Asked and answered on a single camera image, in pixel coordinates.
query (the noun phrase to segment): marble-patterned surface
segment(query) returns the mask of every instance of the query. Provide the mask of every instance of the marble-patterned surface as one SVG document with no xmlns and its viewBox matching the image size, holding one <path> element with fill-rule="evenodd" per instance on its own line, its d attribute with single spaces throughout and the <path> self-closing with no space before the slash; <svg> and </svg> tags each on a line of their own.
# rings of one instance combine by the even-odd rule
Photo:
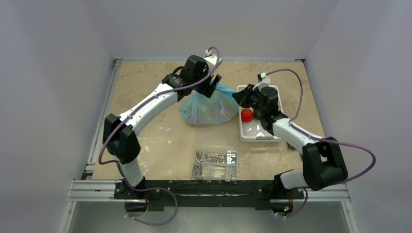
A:
<svg viewBox="0 0 412 233">
<path fill-rule="evenodd" d="M 150 94 L 164 76 L 183 63 L 172 62 L 123 62 L 115 87 L 110 112 L 118 115 Z M 301 62 L 223 62 L 218 69 L 221 83 L 236 89 L 238 85 L 256 83 L 257 74 L 280 68 L 295 70 L 303 82 L 303 102 L 300 115 L 295 121 L 312 133 L 323 136 L 323 129 L 313 99 L 306 71 Z M 299 83 L 287 71 L 271 75 L 272 84 L 279 88 L 283 111 L 294 116 L 299 101 Z M 184 102 L 169 107 L 152 120 L 138 136 L 142 147 L 138 156 L 140 169 L 148 180 L 192 179 L 191 169 L 196 127 L 183 123 L 177 110 Z M 239 127 L 238 115 L 224 125 Z M 287 149 L 286 142 L 242 143 L 239 141 L 238 180 L 271 180 L 275 174 L 301 168 L 299 153 Z M 103 160 L 111 159 L 106 151 Z M 96 164 L 92 179 L 119 179 L 114 164 Z"/>
</svg>

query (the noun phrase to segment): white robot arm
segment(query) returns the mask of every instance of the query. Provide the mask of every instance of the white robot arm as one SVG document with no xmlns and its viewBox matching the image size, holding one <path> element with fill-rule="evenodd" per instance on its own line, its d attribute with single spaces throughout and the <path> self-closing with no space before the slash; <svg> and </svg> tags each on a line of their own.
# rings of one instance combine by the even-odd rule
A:
<svg viewBox="0 0 412 233">
<path fill-rule="evenodd" d="M 270 134 L 284 139 L 302 155 L 303 168 L 275 175 L 274 184 L 278 191 L 297 187 L 309 187 L 314 191 L 343 182 L 347 169 L 339 145 L 320 142 L 305 129 L 291 123 L 278 107 L 277 90 L 270 87 L 266 73 L 257 76 L 256 85 L 249 84 L 243 91 L 232 96 L 244 108 L 252 108 L 256 119 Z"/>
<path fill-rule="evenodd" d="M 144 100 L 138 103 L 133 108 L 126 112 L 115 116 L 109 114 L 104 121 L 103 143 L 106 142 L 113 130 L 126 118 L 125 124 L 116 131 L 110 141 L 107 143 L 107 150 L 111 153 L 115 160 L 119 162 L 119 166 L 129 183 L 136 187 L 144 179 L 137 163 L 137 156 L 140 152 L 140 144 L 137 136 L 143 128 L 158 114 L 169 106 L 180 101 L 184 96 L 189 95 L 192 90 L 199 92 L 210 98 L 216 89 L 216 85 L 221 79 L 220 75 L 216 75 L 212 81 L 212 74 L 204 82 L 193 88 L 186 88 L 178 91 L 172 89 L 189 86 L 206 77 L 210 70 L 216 64 L 220 64 L 222 59 L 210 52 L 206 51 L 207 57 L 201 58 L 195 55 L 190 56 L 184 67 L 178 67 L 173 73 L 168 74 L 162 83 L 148 95 Z"/>
</svg>

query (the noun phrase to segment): white arm segment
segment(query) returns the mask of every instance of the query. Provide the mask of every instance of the white arm segment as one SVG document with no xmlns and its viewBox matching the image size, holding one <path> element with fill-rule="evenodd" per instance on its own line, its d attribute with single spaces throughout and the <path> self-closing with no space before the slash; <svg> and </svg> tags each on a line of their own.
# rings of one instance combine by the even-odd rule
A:
<svg viewBox="0 0 412 233">
<path fill-rule="evenodd" d="M 219 61 L 218 61 L 218 56 L 215 54 L 212 54 L 211 51 L 206 50 L 206 56 L 208 56 L 208 57 L 205 57 L 205 60 L 207 62 L 207 66 L 209 67 L 209 71 L 211 71 L 215 67 L 217 62 L 219 62 L 219 66 L 222 63 L 222 58 L 219 58 Z"/>
<path fill-rule="evenodd" d="M 298 132 L 294 128 L 292 128 L 289 124 L 290 119 L 289 118 L 283 118 L 280 120 L 277 120 L 273 124 L 273 133 L 276 137 L 280 137 L 284 139 L 287 143 L 289 143 L 291 146 L 293 146 L 295 149 L 299 151 L 299 153 L 302 154 L 302 147 L 306 145 L 307 143 L 317 143 L 318 141 L 310 139 L 309 137 L 303 135 L 302 133 Z M 309 135 L 313 135 L 315 137 L 320 137 L 317 135 L 314 135 L 305 129 L 301 128 L 300 126 L 294 124 L 296 127 L 300 128 L 301 130 L 307 132 Z"/>
<path fill-rule="evenodd" d="M 120 120 L 124 120 L 133 110 L 135 110 L 140 104 L 142 104 L 145 100 L 150 98 L 153 95 L 161 91 L 171 90 L 167 84 L 159 84 L 157 88 L 148 95 L 144 100 L 138 103 L 136 106 L 131 108 L 130 110 L 120 114 Z M 170 92 L 167 94 L 163 94 L 158 96 L 156 99 L 153 99 L 141 109 L 139 109 L 133 117 L 128 120 L 125 125 L 132 125 L 133 131 L 136 133 L 136 136 L 143 130 L 143 128 L 155 118 L 159 113 L 163 110 L 168 108 L 169 106 L 177 103 L 177 93 Z M 124 176 L 126 177 L 127 181 L 133 186 L 137 186 L 143 180 L 143 174 L 140 171 L 139 164 L 137 162 L 137 158 L 128 164 L 119 163 Z"/>
<path fill-rule="evenodd" d="M 141 105 L 144 101 L 148 98 L 157 95 L 159 92 L 171 90 L 172 87 L 167 84 L 159 84 L 157 88 L 148 95 L 144 100 L 138 103 L 136 106 L 131 108 L 130 110 L 120 114 L 120 120 L 124 120 L 133 110 L 135 110 L 139 105 Z M 141 109 L 139 109 L 136 114 L 132 116 L 130 120 L 128 120 L 125 125 L 132 125 L 133 131 L 136 133 L 136 136 L 140 134 L 143 128 L 153 120 L 157 115 L 159 115 L 163 110 L 168 108 L 169 106 L 174 105 L 177 103 L 177 92 L 169 92 L 167 94 L 163 94 L 158 96 L 156 99 L 153 99 Z"/>
<path fill-rule="evenodd" d="M 306 145 L 307 143 L 314 144 L 318 141 L 310 139 L 309 137 L 303 135 L 302 133 L 292 128 L 289 124 L 289 120 L 289 118 L 277 120 L 273 124 L 273 133 L 275 134 L 275 136 L 284 139 L 287 143 L 289 143 L 291 146 L 297 149 L 300 154 L 302 154 L 302 147 L 304 145 Z M 298 125 L 295 124 L 295 126 L 307 132 L 309 135 L 313 135 L 308 131 L 304 130 L 303 128 L 299 127 Z M 308 186 L 303 177 L 303 169 L 285 172 L 280 175 L 280 179 L 282 181 L 283 186 L 286 189 Z"/>
<path fill-rule="evenodd" d="M 256 88 L 260 91 L 262 88 L 269 86 L 270 83 L 270 78 L 269 76 L 266 75 L 266 73 L 261 73 L 260 77 L 262 78 L 262 81 L 257 83 L 252 90 L 255 90 Z"/>
<path fill-rule="evenodd" d="M 280 180 L 286 189 L 308 186 L 303 178 L 303 169 L 285 172 L 280 175 Z"/>
</svg>

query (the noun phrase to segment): red object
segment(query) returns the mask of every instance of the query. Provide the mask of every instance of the red object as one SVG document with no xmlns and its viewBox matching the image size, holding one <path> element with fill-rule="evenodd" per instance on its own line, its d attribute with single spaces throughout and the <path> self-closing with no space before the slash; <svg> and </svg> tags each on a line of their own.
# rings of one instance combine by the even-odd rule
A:
<svg viewBox="0 0 412 233">
<path fill-rule="evenodd" d="M 240 112 L 240 118 L 242 122 L 251 122 L 253 120 L 253 112 L 252 110 L 245 108 Z"/>
</svg>

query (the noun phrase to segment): gray wall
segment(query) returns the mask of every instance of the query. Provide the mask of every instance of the gray wall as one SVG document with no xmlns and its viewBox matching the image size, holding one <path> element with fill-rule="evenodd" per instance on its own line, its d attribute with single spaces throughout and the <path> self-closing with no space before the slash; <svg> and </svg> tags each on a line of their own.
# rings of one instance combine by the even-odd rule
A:
<svg viewBox="0 0 412 233">
<path fill-rule="evenodd" d="M 339 1 L 306 60 L 327 135 L 371 148 L 348 183 L 361 232 L 412 228 L 412 1 Z M 343 149 L 350 174 L 371 159 Z"/>
<path fill-rule="evenodd" d="M 338 0 L 84 0 L 116 58 L 305 58 Z"/>
<path fill-rule="evenodd" d="M 0 34 L 0 232 L 55 233 L 112 60 L 80 0 L 1 1 Z"/>
<path fill-rule="evenodd" d="M 295 208 L 302 202 L 295 201 Z M 140 219 L 160 222 L 174 207 L 146 212 Z M 175 219 L 162 226 L 139 224 L 124 217 L 124 203 L 80 202 L 70 233 L 349 233 L 340 202 L 308 201 L 298 215 L 283 220 L 271 210 L 254 208 L 179 207 Z"/>
</svg>

